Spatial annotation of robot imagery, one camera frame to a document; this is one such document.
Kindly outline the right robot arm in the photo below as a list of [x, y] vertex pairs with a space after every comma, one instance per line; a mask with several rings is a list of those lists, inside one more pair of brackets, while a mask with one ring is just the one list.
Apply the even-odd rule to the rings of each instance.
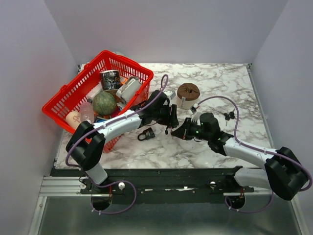
[[284, 200], [291, 200], [304, 185], [312, 184], [311, 176], [289, 149], [267, 149], [240, 142], [220, 129], [212, 113], [201, 114], [199, 121], [186, 118], [171, 135], [186, 141], [194, 138], [207, 141], [212, 151], [255, 165], [256, 169], [242, 167], [225, 179], [225, 187], [231, 192], [241, 187], [266, 188]]

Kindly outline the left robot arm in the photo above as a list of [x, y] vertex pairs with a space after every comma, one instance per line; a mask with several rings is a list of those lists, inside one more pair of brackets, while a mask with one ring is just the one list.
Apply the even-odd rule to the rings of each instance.
[[66, 146], [67, 158], [72, 157], [91, 178], [91, 187], [97, 193], [104, 193], [109, 186], [108, 174], [99, 161], [105, 144], [126, 132], [147, 126], [152, 121], [167, 129], [179, 125], [177, 105], [171, 104], [168, 96], [158, 90], [148, 100], [107, 121], [95, 124], [81, 122]]

